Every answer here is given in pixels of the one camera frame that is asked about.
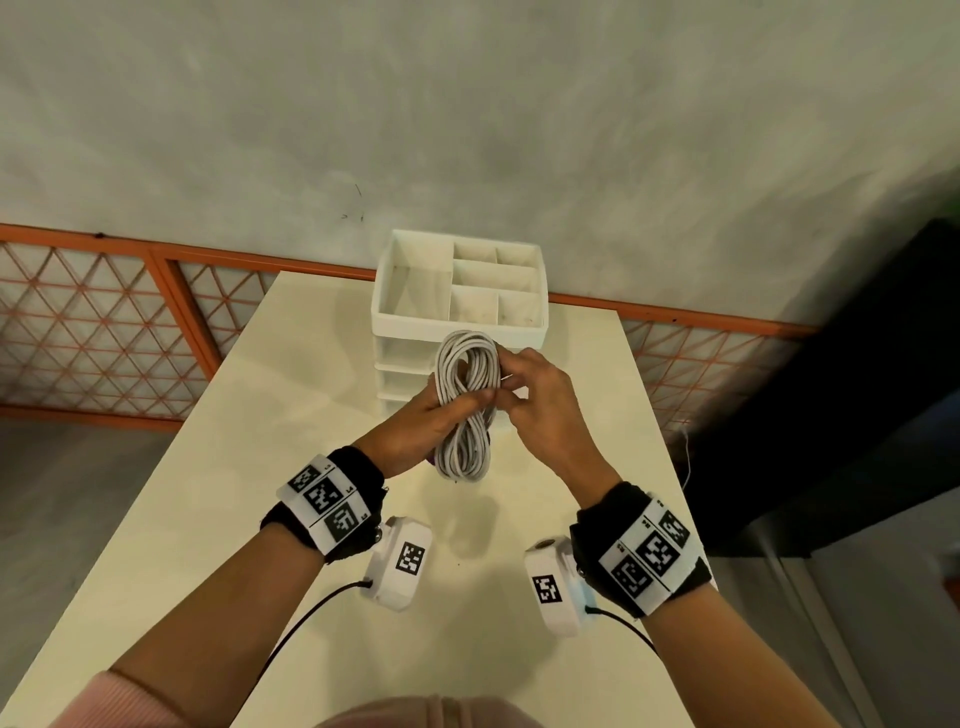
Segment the white drawer organizer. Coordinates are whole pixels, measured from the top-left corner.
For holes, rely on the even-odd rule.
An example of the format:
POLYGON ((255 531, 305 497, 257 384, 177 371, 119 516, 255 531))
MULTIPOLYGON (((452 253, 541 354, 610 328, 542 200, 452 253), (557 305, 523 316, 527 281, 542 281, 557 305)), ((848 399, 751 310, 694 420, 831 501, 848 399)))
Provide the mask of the white drawer organizer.
POLYGON ((383 417, 425 387, 449 334, 481 332, 518 352, 540 350, 549 326, 543 252, 523 242, 396 228, 371 298, 383 417))

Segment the person's right forearm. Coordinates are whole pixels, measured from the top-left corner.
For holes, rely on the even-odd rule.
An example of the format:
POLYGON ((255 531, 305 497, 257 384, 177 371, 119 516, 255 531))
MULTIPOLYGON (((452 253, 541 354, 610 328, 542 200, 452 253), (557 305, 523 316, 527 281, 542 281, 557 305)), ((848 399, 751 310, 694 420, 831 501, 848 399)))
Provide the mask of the person's right forearm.
POLYGON ((713 584, 641 623, 696 728, 841 728, 713 584))

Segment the person's left forearm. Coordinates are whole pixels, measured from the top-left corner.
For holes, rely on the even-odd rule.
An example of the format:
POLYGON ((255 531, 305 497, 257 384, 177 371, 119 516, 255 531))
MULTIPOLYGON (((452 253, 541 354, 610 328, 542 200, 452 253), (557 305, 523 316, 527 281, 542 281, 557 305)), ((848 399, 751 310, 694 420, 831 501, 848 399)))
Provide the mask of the person's left forearm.
POLYGON ((111 666, 194 728, 227 728, 325 564, 280 524, 261 529, 111 666))

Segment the black wrist band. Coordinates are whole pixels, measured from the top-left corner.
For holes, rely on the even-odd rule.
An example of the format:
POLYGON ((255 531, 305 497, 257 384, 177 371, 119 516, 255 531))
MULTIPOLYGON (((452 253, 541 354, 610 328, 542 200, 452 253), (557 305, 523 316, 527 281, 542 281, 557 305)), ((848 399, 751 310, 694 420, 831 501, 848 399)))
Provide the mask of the black wrist band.
POLYGON ((360 449, 319 454, 278 489, 259 528, 286 529, 326 564, 371 550, 378 542, 385 477, 360 449))
POLYGON ((712 582, 702 542, 653 492, 621 482, 569 528, 586 583, 633 618, 712 582))

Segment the orange metal mesh fence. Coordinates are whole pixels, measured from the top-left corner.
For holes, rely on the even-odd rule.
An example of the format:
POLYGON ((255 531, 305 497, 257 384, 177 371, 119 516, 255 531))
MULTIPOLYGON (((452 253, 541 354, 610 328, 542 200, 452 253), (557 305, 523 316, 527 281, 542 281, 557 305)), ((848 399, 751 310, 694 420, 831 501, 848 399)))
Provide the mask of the orange metal mesh fence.
MULTIPOLYGON (((453 236, 441 322, 521 332, 552 305, 621 321, 668 443, 733 412, 815 328, 546 291, 535 250, 453 236)), ((0 224, 0 412, 175 431, 282 272, 373 282, 376 271, 98 233, 0 224)))

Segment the person's left hand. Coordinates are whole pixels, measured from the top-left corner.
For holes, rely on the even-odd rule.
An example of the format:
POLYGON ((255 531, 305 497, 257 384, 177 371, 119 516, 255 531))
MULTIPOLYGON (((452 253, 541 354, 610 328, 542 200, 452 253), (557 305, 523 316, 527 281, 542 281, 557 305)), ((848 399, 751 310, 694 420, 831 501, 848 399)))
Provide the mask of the person's left hand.
POLYGON ((426 460, 448 436, 443 435, 443 405, 431 373, 419 393, 352 446, 389 480, 426 460))

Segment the black cabinet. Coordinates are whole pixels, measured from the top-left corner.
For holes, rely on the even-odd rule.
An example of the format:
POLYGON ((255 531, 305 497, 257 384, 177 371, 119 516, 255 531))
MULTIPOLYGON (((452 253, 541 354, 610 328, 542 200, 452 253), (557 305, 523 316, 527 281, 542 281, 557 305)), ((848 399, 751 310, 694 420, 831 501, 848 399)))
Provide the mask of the black cabinet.
POLYGON ((708 556, 808 556, 960 487, 960 219, 930 221, 691 455, 708 556))

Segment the pink sleeve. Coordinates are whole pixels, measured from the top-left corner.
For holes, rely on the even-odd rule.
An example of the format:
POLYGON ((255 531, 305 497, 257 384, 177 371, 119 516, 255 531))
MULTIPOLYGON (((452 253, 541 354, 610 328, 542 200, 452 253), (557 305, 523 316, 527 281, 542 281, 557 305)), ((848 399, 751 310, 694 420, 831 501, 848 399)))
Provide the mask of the pink sleeve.
POLYGON ((113 671, 96 674, 48 728, 193 728, 149 690, 113 671))

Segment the person's right hand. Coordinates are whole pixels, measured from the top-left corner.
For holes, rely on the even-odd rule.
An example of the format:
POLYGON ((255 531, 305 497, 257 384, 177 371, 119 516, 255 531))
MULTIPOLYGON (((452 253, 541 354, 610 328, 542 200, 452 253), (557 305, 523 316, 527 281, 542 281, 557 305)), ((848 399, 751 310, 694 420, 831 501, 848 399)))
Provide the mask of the person's right hand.
POLYGON ((511 420, 522 444, 566 486, 582 509, 598 504, 622 478, 601 454, 584 420, 570 377, 532 348, 497 346, 500 387, 529 400, 529 414, 511 420))

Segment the black right wrist band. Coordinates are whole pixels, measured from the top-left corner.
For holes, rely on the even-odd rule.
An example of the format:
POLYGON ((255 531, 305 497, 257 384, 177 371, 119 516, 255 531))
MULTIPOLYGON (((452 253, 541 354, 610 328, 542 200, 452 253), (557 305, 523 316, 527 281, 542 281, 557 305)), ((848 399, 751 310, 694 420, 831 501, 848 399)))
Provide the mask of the black right wrist band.
POLYGON ((633 618, 712 582, 702 542, 653 492, 621 482, 569 528, 586 583, 633 618))

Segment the black left wrist band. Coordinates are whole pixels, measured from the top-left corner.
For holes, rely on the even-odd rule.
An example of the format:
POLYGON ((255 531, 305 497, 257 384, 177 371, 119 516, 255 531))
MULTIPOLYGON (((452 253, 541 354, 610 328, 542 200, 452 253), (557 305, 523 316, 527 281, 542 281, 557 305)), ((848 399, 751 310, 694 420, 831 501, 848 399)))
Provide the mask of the black left wrist band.
POLYGON ((360 449, 319 454, 278 489, 259 528, 286 529, 326 564, 371 550, 378 542, 385 477, 360 449))

